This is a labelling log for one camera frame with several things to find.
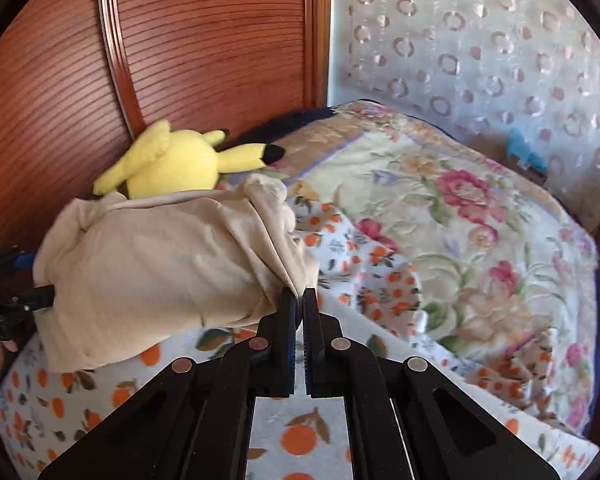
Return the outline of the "beige printed t-shirt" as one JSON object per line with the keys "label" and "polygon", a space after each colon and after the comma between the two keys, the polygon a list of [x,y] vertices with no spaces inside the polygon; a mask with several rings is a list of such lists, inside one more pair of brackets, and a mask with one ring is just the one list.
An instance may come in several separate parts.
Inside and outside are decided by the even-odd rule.
{"label": "beige printed t-shirt", "polygon": [[55,299],[34,318],[53,372],[90,370],[194,328],[256,324],[317,275],[279,180],[140,200],[114,192],[74,200],[46,233],[33,279]]}

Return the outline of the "small orange floral garment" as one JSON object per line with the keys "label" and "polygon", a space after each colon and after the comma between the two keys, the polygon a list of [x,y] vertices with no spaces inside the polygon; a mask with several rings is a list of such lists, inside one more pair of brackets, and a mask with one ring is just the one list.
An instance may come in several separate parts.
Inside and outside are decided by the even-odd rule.
{"label": "small orange floral garment", "polygon": [[404,257],[391,240],[330,203],[301,195],[288,203],[320,266],[318,304],[371,328],[370,348],[388,358],[422,356],[518,410],[554,418],[554,330],[524,304],[522,279],[509,262],[498,262],[482,287],[460,270],[452,278],[457,298],[442,304],[428,287],[446,276],[418,272],[422,258]]}

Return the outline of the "floral quilt blanket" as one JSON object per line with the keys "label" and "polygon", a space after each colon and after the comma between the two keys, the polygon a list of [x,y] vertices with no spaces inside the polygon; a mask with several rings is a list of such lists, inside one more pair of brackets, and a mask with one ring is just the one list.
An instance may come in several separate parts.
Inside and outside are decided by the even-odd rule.
{"label": "floral quilt blanket", "polygon": [[330,203],[391,240],[418,272],[442,272],[434,300],[457,298],[466,270],[482,287],[500,261],[522,279],[521,297],[554,330],[555,416],[543,422],[582,432],[595,398],[596,273],[592,238],[542,188],[433,126],[379,104],[334,108],[276,141],[286,154],[271,174],[289,198]]}

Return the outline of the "yellow plush toy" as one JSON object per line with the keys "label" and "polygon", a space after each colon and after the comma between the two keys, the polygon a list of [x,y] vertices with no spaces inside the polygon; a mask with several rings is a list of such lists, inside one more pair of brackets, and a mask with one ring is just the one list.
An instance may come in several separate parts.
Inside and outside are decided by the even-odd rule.
{"label": "yellow plush toy", "polygon": [[104,196],[120,186],[132,200],[210,191],[223,174],[259,170],[285,156],[285,149],[273,143],[248,143],[218,151],[225,139],[223,130],[173,131],[168,120],[158,120],[94,181],[93,194]]}

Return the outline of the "wooden slatted wardrobe door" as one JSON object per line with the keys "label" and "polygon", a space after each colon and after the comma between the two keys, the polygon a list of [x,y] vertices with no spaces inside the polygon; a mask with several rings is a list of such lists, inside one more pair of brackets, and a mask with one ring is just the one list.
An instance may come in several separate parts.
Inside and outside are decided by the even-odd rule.
{"label": "wooden slatted wardrobe door", "polygon": [[0,248],[151,122],[236,142],[326,103],[330,0],[0,0]]}

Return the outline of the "blue plastic toy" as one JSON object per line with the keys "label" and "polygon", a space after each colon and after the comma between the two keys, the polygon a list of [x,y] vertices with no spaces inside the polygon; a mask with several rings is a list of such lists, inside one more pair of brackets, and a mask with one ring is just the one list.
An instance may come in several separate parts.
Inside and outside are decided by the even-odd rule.
{"label": "blue plastic toy", "polygon": [[524,171],[533,171],[541,177],[548,174],[547,162],[532,150],[518,129],[510,129],[505,143],[506,162]]}

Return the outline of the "white circle pattern curtain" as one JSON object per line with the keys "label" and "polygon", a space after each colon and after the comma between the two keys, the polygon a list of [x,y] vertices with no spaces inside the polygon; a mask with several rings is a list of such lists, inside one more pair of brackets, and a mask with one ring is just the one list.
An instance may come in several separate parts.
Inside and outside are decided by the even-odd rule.
{"label": "white circle pattern curtain", "polygon": [[600,38],[570,0],[332,0],[328,100],[370,99],[502,159],[600,224]]}

